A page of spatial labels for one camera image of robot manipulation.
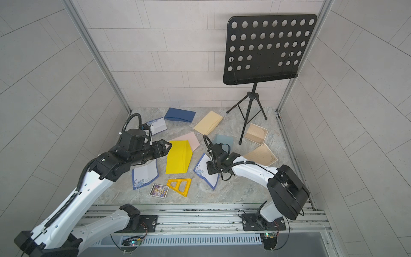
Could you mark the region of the light teal envelope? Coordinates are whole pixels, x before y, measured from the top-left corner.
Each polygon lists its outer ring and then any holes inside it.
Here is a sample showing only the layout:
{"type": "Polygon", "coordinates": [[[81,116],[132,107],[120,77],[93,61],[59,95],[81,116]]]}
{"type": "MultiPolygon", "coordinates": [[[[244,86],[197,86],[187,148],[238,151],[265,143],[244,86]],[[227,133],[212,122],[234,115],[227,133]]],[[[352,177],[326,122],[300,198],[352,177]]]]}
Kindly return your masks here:
{"type": "Polygon", "coordinates": [[[213,143],[222,143],[224,149],[228,149],[228,146],[231,148],[234,147],[234,138],[231,136],[224,136],[221,134],[215,135],[215,138],[213,139],[213,143]]]}

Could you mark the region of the white blue floral letter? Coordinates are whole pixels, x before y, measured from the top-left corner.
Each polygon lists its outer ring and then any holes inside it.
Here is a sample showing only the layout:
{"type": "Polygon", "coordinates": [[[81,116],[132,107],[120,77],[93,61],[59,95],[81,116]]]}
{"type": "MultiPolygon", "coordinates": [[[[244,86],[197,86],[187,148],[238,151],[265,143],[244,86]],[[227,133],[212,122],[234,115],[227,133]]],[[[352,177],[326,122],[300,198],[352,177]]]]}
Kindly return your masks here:
{"type": "Polygon", "coordinates": [[[207,168],[207,162],[211,161],[210,157],[207,154],[203,154],[198,161],[197,165],[194,167],[194,172],[202,178],[210,187],[212,190],[216,189],[217,183],[218,183],[218,178],[219,175],[213,174],[210,175],[208,173],[208,168],[207,168]]]}
{"type": "Polygon", "coordinates": [[[167,130],[167,125],[164,118],[158,118],[152,121],[147,122],[147,125],[150,127],[152,135],[158,134],[167,130]]]}
{"type": "Polygon", "coordinates": [[[151,184],[159,177],[157,161],[153,160],[145,165],[135,166],[132,169],[132,186],[134,190],[151,184]]]}

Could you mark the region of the pink envelope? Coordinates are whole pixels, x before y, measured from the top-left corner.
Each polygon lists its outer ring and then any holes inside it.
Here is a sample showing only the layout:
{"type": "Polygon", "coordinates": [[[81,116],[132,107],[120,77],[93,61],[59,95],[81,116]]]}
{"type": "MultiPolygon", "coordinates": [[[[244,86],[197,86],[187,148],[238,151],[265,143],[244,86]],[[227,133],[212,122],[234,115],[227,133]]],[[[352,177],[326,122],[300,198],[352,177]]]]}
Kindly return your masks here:
{"type": "Polygon", "coordinates": [[[200,146],[200,143],[196,135],[194,134],[194,132],[190,132],[183,136],[172,139],[172,141],[184,141],[184,140],[187,140],[189,142],[192,151],[195,151],[200,146]]]}

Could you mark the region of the kraft tan envelope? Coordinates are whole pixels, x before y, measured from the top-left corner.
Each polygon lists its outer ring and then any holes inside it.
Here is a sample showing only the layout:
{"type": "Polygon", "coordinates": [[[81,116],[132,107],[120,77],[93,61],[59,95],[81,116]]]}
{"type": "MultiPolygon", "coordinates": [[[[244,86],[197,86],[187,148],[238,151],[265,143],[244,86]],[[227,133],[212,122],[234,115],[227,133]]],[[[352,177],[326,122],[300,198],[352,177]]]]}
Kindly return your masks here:
{"type": "Polygon", "coordinates": [[[203,135],[208,135],[216,128],[222,119],[223,116],[211,111],[194,127],[194,130],[203,135]]]}

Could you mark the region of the yellow envelope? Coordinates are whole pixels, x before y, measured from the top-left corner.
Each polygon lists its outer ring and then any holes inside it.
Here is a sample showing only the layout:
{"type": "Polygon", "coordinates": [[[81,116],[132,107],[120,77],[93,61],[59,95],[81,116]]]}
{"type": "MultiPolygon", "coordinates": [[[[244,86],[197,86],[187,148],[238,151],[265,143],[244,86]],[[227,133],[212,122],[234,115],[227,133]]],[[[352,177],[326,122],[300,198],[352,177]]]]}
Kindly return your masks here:
{"type": "Polygon", "coordinates": [[[188,171],[193,152],[188,140],[171,141],[167,155],[166,174],[182,174],[188,171]]]}

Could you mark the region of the navy blue envelope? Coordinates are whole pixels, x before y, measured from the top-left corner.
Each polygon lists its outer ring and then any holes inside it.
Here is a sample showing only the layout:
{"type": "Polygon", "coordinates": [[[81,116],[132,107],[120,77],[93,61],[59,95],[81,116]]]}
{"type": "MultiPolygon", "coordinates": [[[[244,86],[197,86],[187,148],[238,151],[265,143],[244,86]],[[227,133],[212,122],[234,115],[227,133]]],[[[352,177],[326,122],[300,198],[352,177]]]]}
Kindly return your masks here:
{"type": "Polygon", "coordinates": [[[164,119],[168,121],[191,123],[195,115],[195,111],[169,108],[166,115],[164,116],[164,119]]]}

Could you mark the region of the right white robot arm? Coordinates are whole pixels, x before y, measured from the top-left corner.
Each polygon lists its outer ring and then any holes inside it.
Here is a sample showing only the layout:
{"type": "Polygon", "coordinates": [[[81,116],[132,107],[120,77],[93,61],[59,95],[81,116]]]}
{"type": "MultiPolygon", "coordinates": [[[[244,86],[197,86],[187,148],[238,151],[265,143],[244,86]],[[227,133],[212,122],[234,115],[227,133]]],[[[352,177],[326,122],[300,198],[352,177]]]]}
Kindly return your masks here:
{"type": "Polygon", "coordinates": [[[206,147],[211,157],[207,162],[210,175],[229,173],[244,177],[269,191],[272,200],[264,203],[259,211],[264,221],[271,223],[280,217],[294,221],[305,214],[303,206],[309,198],[309,190],[289,166],[263,166],[240,154],[224,151],[221,143],[207,143],[206,147]]]}

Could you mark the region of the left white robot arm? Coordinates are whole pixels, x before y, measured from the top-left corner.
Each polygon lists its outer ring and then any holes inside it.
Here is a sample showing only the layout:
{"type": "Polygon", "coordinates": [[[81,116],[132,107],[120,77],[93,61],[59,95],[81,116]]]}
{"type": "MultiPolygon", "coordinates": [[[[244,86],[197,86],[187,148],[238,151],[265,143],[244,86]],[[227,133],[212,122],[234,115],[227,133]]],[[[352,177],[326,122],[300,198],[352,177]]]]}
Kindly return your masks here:
{"type": "Polygon", "coordinates": [[[82,228],[76,225],[94,201],[132,165],[164,157],[171,148],[171,143],[159,140],[131,156],[120,156],[112,149],[92,159],[81,172],[71,195],[40,225],[31,231],[20,232],[14,243],[30,257],[76,257],[114,232],[140,229],[148,232],[148,225],[140,221],[140,211],[131,204],[125,204],[113,214],[82,228]]]}

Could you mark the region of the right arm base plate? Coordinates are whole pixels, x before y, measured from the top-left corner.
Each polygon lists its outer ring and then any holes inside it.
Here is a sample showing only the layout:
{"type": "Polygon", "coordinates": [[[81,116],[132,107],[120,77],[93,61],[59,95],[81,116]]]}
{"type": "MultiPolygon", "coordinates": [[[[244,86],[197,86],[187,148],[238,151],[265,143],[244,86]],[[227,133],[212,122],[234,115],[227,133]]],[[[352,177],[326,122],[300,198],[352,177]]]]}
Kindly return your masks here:
{"type": "Polygon", "coordinates": [[[242,219],[244,231],[284,231],[286,225],[283,217],[273,222],[266,221],[260,214],[242,213],[239,214],[242,219]]]}

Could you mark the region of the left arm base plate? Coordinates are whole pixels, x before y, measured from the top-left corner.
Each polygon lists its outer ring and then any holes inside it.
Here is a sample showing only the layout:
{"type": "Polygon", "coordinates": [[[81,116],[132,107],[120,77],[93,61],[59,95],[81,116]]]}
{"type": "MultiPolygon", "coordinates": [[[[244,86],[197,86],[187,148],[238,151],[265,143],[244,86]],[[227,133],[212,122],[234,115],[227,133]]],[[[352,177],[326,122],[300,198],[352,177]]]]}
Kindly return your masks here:
{"type": "Polygon", "coordinates": [[[140,215],[129,220],[127,226],[118,232],[120,233],[152,233],[157,226],[158,215],[140,215]]]}

